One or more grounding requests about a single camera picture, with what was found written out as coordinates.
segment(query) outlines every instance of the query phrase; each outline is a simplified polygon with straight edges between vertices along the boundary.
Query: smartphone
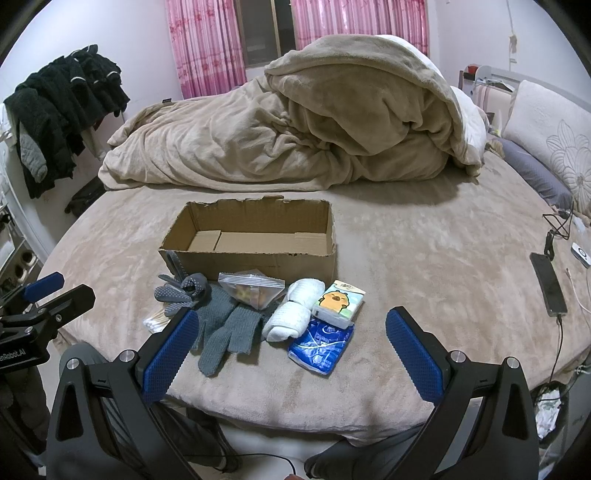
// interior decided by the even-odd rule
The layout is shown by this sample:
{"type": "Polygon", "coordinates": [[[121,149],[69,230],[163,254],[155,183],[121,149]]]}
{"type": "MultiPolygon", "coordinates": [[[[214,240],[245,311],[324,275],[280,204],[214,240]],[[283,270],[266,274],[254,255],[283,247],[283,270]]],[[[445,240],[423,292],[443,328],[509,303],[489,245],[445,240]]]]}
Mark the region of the smartphone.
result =
{"type": "Polygon", "coordinates": [[[534,266],[538,282],[540,282],[548,315],[556,317],[566,314],[568,312],[566,302],[564,301],[562,289],[560,288],[560,283],[558,283],[558,278],[556,278],[556,273],[554,272],[554,267],[550,259],[545,255],[532,253],[530,254],[530,260],[534,266]]]}

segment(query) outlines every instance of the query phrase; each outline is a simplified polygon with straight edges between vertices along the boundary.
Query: metal screw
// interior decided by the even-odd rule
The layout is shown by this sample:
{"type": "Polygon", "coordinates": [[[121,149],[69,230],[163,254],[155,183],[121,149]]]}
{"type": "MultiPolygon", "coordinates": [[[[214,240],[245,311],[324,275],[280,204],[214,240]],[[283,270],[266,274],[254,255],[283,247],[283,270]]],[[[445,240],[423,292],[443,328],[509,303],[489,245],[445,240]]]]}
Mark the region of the metal screw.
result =
{"type": "Polygon", "coordinates": [[[461,364],[462,362],[466,361],[466,354],[464,352],[459,351],[459,350],[454,350],[450,354],[450,357],[457,364],[461,364]]]}
{"type": "Polygon", "coordinates": [[[507,365],[509,365],[509,368],[519,368],[519,360],[514,356],[510,356],[507,358],[507,365]]]}
{"type": "Polygon", "coordinates": [[[74,370],[76,367],[78,367],[78,365],[80,365],[80,360],[77,358],[70,358],[66,364],[66,367],[68,370],[74,370]]]}
{"type": "Polygon", "coordinates": [[[131,362],[135,357],[135,352],[133,350],[124,350],[119,354],[119,360],[122,362],[131,362]]]}

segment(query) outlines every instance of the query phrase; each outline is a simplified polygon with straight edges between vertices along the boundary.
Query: fleece blanket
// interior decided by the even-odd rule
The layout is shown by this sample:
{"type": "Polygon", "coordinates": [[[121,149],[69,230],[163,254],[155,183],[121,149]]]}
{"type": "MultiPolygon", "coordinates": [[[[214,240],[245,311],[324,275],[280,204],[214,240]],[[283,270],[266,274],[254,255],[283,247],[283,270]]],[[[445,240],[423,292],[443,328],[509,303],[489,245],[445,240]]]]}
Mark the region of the fleece blanket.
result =
{"type": "MultiPolygon", "coordinates": [[[[423,402],[388,342],[385,318],[403,305],[449,350],[479,362],[514,355],[530,387],[550,375],[558,346],[530,264],[540,252],[550,207],[503,159],[486,152],[479,177],[449,165],[424,181],[357,181],[289,198],[331,202],[337,273],[367,292],[355,333],[335,370],[316,375],[287,357],[287,344],[263,342],[248,356],[229,355],[216,377],[189,354],[168,394],[217,416],[276,429],[376,440],[424,421],[423,402]]],[[[60,271],[65,288],[80,283],[95,307],[61,329],[67,343],[89,342],[108,359],[139,349],[150,333],[142,320],[159,307],[154,288],[167,267],[158,246],[186,202],[260,197],[172,186],[107,192],[61,239],[41,276],[60,271]]],[[[554,242],[553,262],[569,313],[557,371],[583,352],[591,330],[565,268],[588,306],[585,271],[570,244],[554,242]]]]}
{"type": "Polygon", "coordinates": [[[484,144],[466,135],[470,114],[484,134],[477,109],[462,109],[405,45],[329,35],[232,92],[139,112],[110,139],[99,177],[113,190],[325,190],[359,178],[429,179],[449,155],[475,176],[484,144]]]}

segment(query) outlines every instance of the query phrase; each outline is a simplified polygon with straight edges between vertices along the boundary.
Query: rolled white towel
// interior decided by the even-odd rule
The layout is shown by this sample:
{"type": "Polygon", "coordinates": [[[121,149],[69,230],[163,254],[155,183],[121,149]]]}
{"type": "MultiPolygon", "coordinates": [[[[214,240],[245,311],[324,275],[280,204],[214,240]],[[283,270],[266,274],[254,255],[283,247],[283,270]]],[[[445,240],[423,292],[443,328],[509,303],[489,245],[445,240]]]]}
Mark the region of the rolled white towel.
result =
{"type": "Polygon", "coordinates": [[[289,337],[299,338],[306,331],[311,308],[324,293],[324,282],[315,278],[302,278],[287,290],[286,302],[271,316],[262,330],[267,342],[281,342],[289,337]]]}
{"type": "Polygon", "coordinates": [[[323,281],[316,280],[315,278],[302,278],[290,285],[287,289],[285,299],[299,303],[312,311],[312,305],[322,297],[324,290],[323,281]]]}

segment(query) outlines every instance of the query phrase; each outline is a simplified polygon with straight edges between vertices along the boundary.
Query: floor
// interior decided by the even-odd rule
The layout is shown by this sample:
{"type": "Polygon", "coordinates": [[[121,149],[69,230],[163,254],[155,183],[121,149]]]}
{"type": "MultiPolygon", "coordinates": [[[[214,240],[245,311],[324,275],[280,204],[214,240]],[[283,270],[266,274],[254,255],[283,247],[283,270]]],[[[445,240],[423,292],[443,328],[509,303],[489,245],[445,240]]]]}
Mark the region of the floor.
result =
{"type": "MultiPolygon", "coordinates": [[[[51,409],[59,382],[59,354],[53,344],[49,344],[48,350],[50,360],[39,366],[39,370],[47,393],[47,405],[51,409]]],[[[548,450],[540,451],[539,480],[542,480],[550,471],[552,464],[564,455],[591,412],[591,375],[581,375],[572,386],[569,397],[569,416],[564,429],[548,450]]],[[[478,402],[470,405],[440,469],[454,464],[459,457],[475,421],[478,405],[478,402]]],[[[304,479],[308,478],[304,473],[304,461],[311,455],[322,452],[336,441],[335,437],[313,434],[307,434],[304,437],[302,434],[272,430],[245,431],[229,423],[222,423],[222,429],[238,453],[261,452],[288,457],[294,463],[298,475],[304,479]]],[[[289,464],[277,458],[248,457],[244,458],[243,462],[243,468],[229,476],[201,466],[196,466],[195,470],[203,480],[283,480],[291,473],[289,464]]]]}

